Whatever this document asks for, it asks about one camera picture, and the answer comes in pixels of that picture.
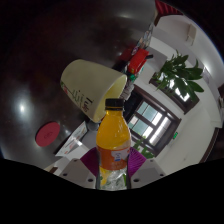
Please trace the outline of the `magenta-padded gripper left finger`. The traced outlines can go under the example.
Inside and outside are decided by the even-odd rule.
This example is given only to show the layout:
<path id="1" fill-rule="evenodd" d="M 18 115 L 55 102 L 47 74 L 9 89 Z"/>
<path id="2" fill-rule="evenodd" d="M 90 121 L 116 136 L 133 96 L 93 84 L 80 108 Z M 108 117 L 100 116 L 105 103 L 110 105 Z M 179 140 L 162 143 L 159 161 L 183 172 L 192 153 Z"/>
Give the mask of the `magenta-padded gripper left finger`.
<path id="1" fill-rule="evenodd" d="M 60 177 L 84 188 L 97 189 L 100 185 L 97 150 L 92 148 L 80 159 L 72 158 Z"/>

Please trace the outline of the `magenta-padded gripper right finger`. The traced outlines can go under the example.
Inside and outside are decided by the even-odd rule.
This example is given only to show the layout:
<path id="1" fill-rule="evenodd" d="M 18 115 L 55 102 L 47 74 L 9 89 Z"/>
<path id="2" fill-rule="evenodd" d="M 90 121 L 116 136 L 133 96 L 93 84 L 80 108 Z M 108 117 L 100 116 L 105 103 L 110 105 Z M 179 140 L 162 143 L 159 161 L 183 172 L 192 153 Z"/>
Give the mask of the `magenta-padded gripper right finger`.
<path id="1" fill-rule="evenodd" d="M 127 188 L 144 187 L 165 177 L 165 172 L 154 159 L 146 159 L 140 152 L 130 148 L 127 161 Z"/>

